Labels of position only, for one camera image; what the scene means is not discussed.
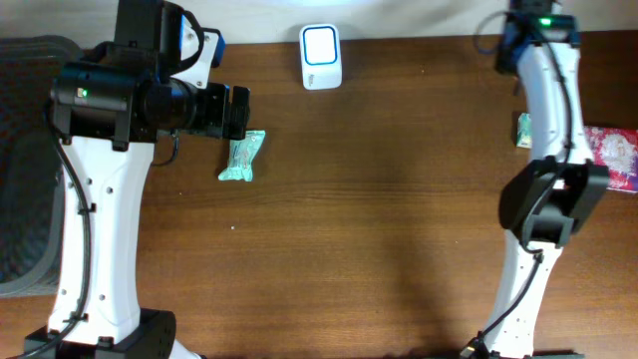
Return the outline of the mint toilet tissue wipes pack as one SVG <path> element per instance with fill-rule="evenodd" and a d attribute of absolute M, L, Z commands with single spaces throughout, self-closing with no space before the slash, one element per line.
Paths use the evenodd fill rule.
<path fill-rule="evenodd" d="M 265 137 L 265 131 L 251 130 L 246 132 L 243 140 L 231 140 L 227 167 L 218 175 L 218 179 L 220 181 L 253 181 L 252 164 L 264 143 Z"/>

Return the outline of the teal tissue pack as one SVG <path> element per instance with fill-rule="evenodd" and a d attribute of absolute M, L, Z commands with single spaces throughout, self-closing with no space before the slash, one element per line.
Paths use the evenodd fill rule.
<path fill-rule="evenodd" d="M 528 113 L 522 113 L 517 118 L 515 144 L 524 149 L 530 149 L 532 146 L 531 124 Z"/>

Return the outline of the red purple floral tissue pack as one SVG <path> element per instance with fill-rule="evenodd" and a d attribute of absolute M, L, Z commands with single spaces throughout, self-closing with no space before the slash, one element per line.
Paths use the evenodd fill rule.
<path fill-rule="evenodd" d="M 637 192 L 637 131 L 586 127 L 594 162 L 609 168 L 608 189 Z"/>

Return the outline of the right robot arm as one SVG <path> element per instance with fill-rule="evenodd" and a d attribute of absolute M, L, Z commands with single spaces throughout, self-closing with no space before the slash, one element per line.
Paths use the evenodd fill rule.
<path fill-rule="evenodd" d="M 490 49 L 495 69 L 522 85 L 531 118 L 526 167 L 502 190 L 501 280 L 486 326 L 462 358 L 531 358 L 549 277 L 573 234 L 606 192 L 609 169 L 594 160 L 582 120 L 577 20 L 557 1 L 511 1 Z"/>

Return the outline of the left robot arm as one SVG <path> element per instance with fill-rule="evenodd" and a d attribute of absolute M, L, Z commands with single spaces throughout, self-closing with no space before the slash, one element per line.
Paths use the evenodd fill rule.
<path fill-rule="evenodd" d="M 160 135 L 238 141 L 250 92 L 209 81 L 219 31 L 168 1 L 123 1 L 115 37 L 66 64 L 43 111 L 64 172 L 59 289 L 27 358 L 187 358 L 175 315 L 140 306 L 143 191 Z"/>

